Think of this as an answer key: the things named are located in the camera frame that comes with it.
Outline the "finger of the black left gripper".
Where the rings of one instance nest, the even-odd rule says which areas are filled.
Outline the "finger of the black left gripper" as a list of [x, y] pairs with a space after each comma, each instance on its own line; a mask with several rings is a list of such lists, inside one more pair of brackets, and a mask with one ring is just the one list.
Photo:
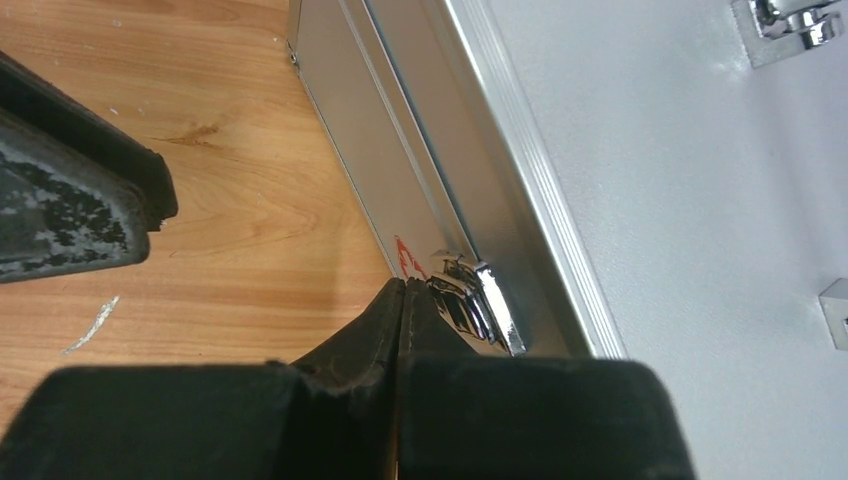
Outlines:
[[149, 253], [142, 203], [126, 182], [2, 113], [2, 282], [133, 265]]
[[105, 121], [6, 53], [1, 108], [130, 183], [142, 197], [147, 227], [159, 231], [179, 204], [164, 158]]

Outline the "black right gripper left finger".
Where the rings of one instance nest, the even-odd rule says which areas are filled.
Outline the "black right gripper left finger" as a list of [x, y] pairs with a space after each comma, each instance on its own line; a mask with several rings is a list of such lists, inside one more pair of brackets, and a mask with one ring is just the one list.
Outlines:
[[5, 479], [390, 479], [406, 286], [293, 363], [79, 365], [30, 394]]

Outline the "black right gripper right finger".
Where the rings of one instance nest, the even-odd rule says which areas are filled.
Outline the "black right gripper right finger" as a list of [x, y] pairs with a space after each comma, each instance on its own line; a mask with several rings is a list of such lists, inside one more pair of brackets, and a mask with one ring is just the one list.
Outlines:
[[631, 361], [475, 353], [406, 284], [397, 382], [402, 479], [692, 479], [670, 397]]

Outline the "grey metal case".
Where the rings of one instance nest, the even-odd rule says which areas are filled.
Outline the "grey metal case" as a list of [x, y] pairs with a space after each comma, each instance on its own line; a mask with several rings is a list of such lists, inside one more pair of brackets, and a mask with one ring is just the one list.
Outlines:
[[482, 353], [631, 359], [704, 479], [847, 475], [843, 1], [293, 1], [392, 271]]

